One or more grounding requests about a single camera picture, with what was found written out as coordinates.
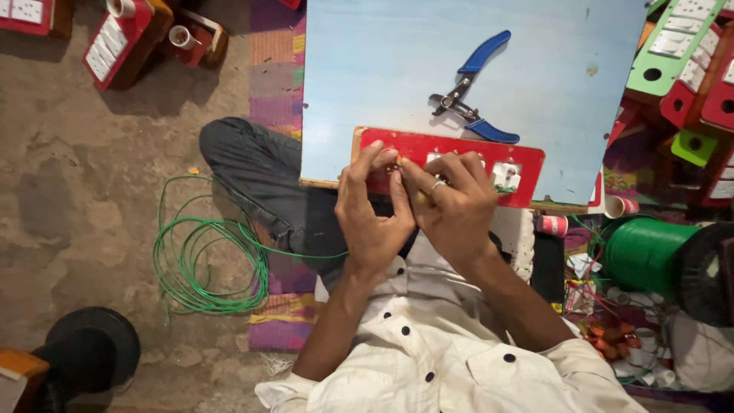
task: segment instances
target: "person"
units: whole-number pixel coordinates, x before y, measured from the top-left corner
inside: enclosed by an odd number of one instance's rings
[[[272,412],[645,411],[490,242],[477,154],[403,158],[387,202],[366,187],[398,155],[379,141],[336,192],[299,186],[300,142],[243,119],[205,126],[200,148],[281,248],[349,250],[317,264],[330,297],[292,373],[255,387]]]

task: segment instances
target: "red and white cup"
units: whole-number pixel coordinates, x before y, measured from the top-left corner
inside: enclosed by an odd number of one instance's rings
[[[606,211],[604,211],[604,215],[607,218],[615,219],[622,215],[631,215],[637,212],[640,212],[640,206],[637,201],[616,195],[606,197]]]
[[[538,232],[542,232],[543,234],[564,237],[568,232],[568,218],[556,217],[553,215],[541,215],[538,217],[536,228]]]

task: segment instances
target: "blue handle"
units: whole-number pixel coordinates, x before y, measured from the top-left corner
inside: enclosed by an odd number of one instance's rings
[[[520,141],[520,136],[514,133],[502,132],[501,130],[490,125],[484,119],[479,119],[464,126],[466,129],[476,133],[486,140],[497,142],[497,143],[517,143]]]
[[[486,42],[482,43],[474,53],[469,56],[469,60],[464,63],[464,65],[459,69],[457,73],[477,73],[480,69],[482,69],[482,66],[484,65],[484,62],[487,61],[487,59],[490,58],[492,53],[497,50],[500,46],[507,43],[510,37],[509,30],[505,30],[504,32],[500,33],[499,35],[496,35],[495,37],[492,37],[491,39],[487,40]]]

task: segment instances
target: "green board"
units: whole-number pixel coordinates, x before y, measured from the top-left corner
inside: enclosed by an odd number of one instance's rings
[[[719,141],[702,134],[681,130],[675,135],[670,151],[697,166],[706,166]]]
[[[727,0],[716,0],[716,6],[703,21],[701,30],[696,33],[694,39],[691,41],[691,45],[680,59],[650,53],[650,47],[655,42],[660,31],[663,30],[665,22],[668,21],[669,17],[671,17],[670,15],[673,12],[673,9],[680,1],[685,0],[670,1],[670,4],[668,4],[668,7],[660,17],[657,27],[653,30],[653,33],[640,49],[637,58],[635,58],[635,61],[632,64],[630,77],[627,80],[628,89],[638,90],[654,96],[665,96],[670,91],[670,88],[673,86],[673,83],[675,83],[680,72],[683,71],[683,68],[691,58],[691,55],[698,46],[698,43],[706,34],[708,27],[713,23],[714,18],[719,14],[719,11]]]

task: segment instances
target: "wire spool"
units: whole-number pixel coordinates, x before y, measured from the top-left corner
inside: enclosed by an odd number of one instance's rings
[[[696,226],[634,215],[604,230],[603,235],[608,235],[608,240],[600,261],[609,278],[623,287],[675,299],[672,258],[699,230]]]
[[[734,326],[728,280],[720,268],[722,242],[734,224],[697,226],[665,223],[649,215],[611,221],[602,230],[603,272],[627,290],[656,292],[691,317],[712,326]]]
[[[676,301],[692,318],[715,327],[734,326],[734,298],[727,294],[732,263],[725,241],[734,237],[734,224],[715,223],[696,232],[673,256],[672,281]]]

